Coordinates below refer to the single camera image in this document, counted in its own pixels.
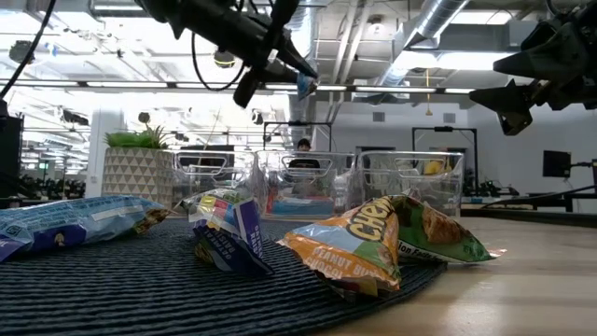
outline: desk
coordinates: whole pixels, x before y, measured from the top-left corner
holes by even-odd
[[[321,335],[597,335],[597,230],[461,218],[488,248],[479,266],[453,265],[413,300]]]

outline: ceiling light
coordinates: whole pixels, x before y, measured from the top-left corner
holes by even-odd
[[[452,70],[493,70],[493,62],[501,60],[509,52],[447,52],[437,59],[437,67]]]
[[[226,83],[208,83],[208,85],[210,88],[218,89],[224,87]],[[176,83],[176,87],[179,89],[205,89],[205,85],[201,83]],[[232,84],[229,90],[236,90],[238,87],[238,84]]]
[[[355,87],[357,92],[368,92],[368,93],[435,93],[435,88],[411,88],[411,87],[396,87],[396,88],[385,88],[385,87]]]
[[[0,80],[0,84],[7,84],[7,80]],[[70,80],[17,80],[15,86],[26,87],[76,87],[78,83]]]
[[[474,91],[474,89],[446,89],[444,92],[450,94],[468,94],[471,91]]]
[[[95,6],[93,10],[121,10],[121,11],[141,11],[138,6]]]
[[[321,91],[346,91],[347,87],[344,85],[319,85],[317,90]]]
[[[93,88],[167,88],[168,84],[161,82],[88,82]]]
[[[294,84],[266,84],[266,90],[291,90],[296,91],[297,86]]]

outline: green packaging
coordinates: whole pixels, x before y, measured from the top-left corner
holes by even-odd
[[[477,262],[495,259],[467,229],[454,219],[408,196],[394,196],[398,216],[398,253],[401,258],[447,262]]]

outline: clear plastic bin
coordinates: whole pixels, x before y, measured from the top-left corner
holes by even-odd
[[[164,178],[172,180],[173,202],[212,189],[233,189],[253,196],[262,212],[265,204],[263,174],[252,152],[169,150],[172,170]]]
[[[407,193],[448,216],[460,216],[464,154],[370,151],[356,159],[350,206]]]
[[[327,218],[346,210],[354,154],[262,150],[257,155],[267,186],[267,216]]]

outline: yellow object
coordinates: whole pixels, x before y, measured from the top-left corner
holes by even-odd
[[[430,161],[425,165],[424,175],[437,175],[441,173],[451,172],[451,167],[444,161]]]

